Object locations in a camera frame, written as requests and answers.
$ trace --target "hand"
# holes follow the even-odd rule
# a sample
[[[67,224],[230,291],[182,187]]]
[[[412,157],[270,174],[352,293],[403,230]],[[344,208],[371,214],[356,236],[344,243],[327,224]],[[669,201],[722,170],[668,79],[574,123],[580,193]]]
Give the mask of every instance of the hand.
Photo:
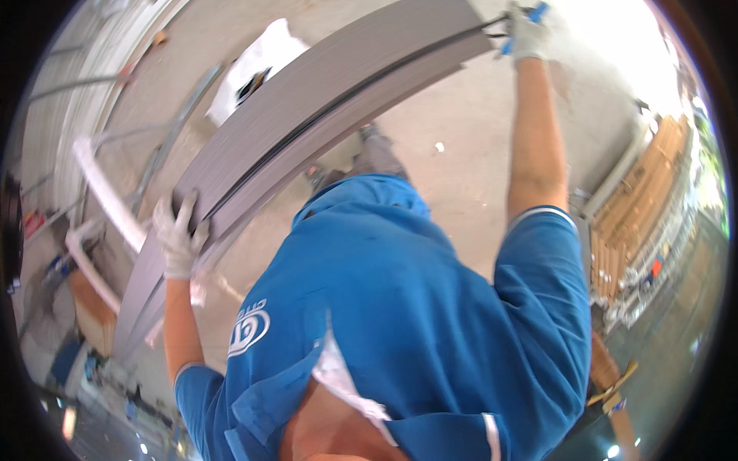
[[[197,194],[194,191],[184,198],[176,221],[172,212],[171,194],[162,196],[154,208],[152,221],[167,262],[164,275],[168,279],[190,279],[192,266],[209,235],[210,221],[205,220],[198,224],[195,235],[190,237],[187,225],[190,223],[196,199]]]
[[[531,22],[515,0],[508,4],[508,17],[508,34],[515,38],[512,45],[514,62],[517,64],[523,58],[547,60],[551,30],[545,22]]]

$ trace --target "shirt sleeve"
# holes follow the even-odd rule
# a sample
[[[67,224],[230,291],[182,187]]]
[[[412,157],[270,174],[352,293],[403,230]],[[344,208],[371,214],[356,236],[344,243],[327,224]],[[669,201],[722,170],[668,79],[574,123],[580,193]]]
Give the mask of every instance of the shirt sleeve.
[[[515,219],[497,256],[494,287],[542,397],[524,416],[563,437],[584,410],[591,357],[589,296],[569,215],[545,206]]]
[[[195,447],[208,460],[211,453],[208,431],[213,429],[213,406],[222,392],[224,377],[201,364],[185,366],[174,381],[174,398]]]

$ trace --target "shirt logo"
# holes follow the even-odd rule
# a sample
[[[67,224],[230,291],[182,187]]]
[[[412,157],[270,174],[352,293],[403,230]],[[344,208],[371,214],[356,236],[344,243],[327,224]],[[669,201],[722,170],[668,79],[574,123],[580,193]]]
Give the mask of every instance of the shirt logo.
[[[262,299],[238,312],[230,345],[228,346],[228,358],[246,352],[256,341],[262,339],[269,330],[269,324],[272,321],[269,314],[263,309],[265,305],[266,299]]]

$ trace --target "red object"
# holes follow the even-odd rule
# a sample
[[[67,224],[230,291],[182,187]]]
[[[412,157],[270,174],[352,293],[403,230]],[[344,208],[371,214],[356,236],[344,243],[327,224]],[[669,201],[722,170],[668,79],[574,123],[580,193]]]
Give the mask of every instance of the red object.
[[[653,278],[658,277],[659,272],[661,272],[661,261],[657,258],[656,261],[653,262],[653,266],[651,266],[651,274],[653,274]]]
[[[24,237],[28,238],[33,235],[33,232],[36,232],[39,227],[43,226],[44,222],[46,222],[46,218],[38,210],[26,213],[23,217],[23,226],[25,228]]]

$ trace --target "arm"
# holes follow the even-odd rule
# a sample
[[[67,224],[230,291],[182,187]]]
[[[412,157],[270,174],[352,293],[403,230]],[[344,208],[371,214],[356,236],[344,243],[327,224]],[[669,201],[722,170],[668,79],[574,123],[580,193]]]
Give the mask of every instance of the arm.
[[[164,351],[169,379],[187,364],[205,363],[195,315],[190,304],[190,281],[167,279],[164,301]]]
[[[530,22],[516,4],[511,17],[517,67],[517,113],[508,189],[508,222],[538,205],[568,210],[564,145],[556,121],[545,49],[548,29]]]
[[[204,364],[200,336],[190,304],[190,275],[203,244],[209,223],[201,222],[190,237],[187,225],[196,196],[189,194],[182,202],[177,219],[172,213],[171,195],[162,197],[154,209],[154,229],[167,263],[164,308],[164,351],[169,379],[174,385],[177,373],[188,364]]]

